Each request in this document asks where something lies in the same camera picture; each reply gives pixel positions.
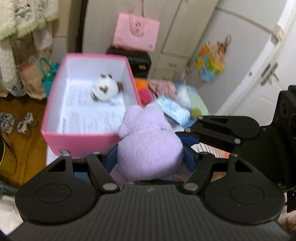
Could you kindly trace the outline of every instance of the pink bag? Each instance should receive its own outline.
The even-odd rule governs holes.
[[[142,1],[142,17],[131,13],[119,13],[112,46],[129,51],[154,52],[159,21],[149,19],[144,14]]]

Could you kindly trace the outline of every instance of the shoe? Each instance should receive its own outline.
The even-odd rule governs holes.
[[[24,120],[17,124],[17,131],[25,137],[31,136],[31,130]]]
[[[0,120],[0,129],[7,134],[11,134],[13,131],[13,126],[6,120]]]
[[[21,114],[20,119],[24,120],[30,127],[36,127],[38,125],[36,117],[31,112]]]
[[[0,119],[8,121],[12,126],[15,124],[15,117],[12,114],[1,112]]]

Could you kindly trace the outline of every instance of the yellow container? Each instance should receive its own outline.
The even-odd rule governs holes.
[[[0,173],[13,175],[17,168],[17,159],[11,150],[6,146],[3,139],[0,140]]]

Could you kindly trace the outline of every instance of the stuffed animal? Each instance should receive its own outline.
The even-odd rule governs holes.
[[[131,181],[162,179],[180,169],[183,145],[158,105],[131,106],[118,135],[123,139],[110,175],[120,187]]]
[[[93,100],[108,100],[115,96],[121,89],[122,84],[116,83],[112,75],[101,74],[92,88],[91,97]]]

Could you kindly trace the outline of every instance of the door handle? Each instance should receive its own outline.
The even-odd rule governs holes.
[[[178,65],[177,64],[172,64],[172,63],[168,63],[168,65],[169,65],[169,67],[175,67],[175,68],[177,68],[178,67]]]
[[[265,85],[267,83],[267,81],[270,81],[271,82],[271,76],[274,76],[275,79],[277,81],[279,81],[278,76],[274,72],[278,66],[279,66],[279,64],[276,62],[274,64],[274,66],[271,68],[271,70],[268,72],[268,74],[265,76],[265,78],[261,81],[261,83],[260,83],[261,86]]]

